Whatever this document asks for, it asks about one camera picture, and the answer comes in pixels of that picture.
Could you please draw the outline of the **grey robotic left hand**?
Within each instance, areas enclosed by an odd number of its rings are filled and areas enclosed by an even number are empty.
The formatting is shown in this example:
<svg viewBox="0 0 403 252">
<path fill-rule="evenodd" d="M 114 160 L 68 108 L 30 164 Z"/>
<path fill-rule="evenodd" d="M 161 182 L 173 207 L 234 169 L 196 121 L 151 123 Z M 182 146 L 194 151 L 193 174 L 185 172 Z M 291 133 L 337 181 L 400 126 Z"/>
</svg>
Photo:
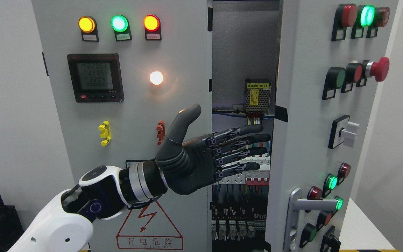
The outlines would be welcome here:
<svg viewBox="0 0 403 252">
<path fill-rule="evenodd" d="M 265 147 L 250 145 L 271 140 L 270 134 L 262 133 L 262 125 L 245 125 L 183 142 L 189 125 L 201 111 L 199 104 L 181 110 L 155 156 L 169 188 L 180 195 L 189 195 L 243 171 L 258 170 L 257 163 L 239 161 L 266 153 Z"/>
</svg>

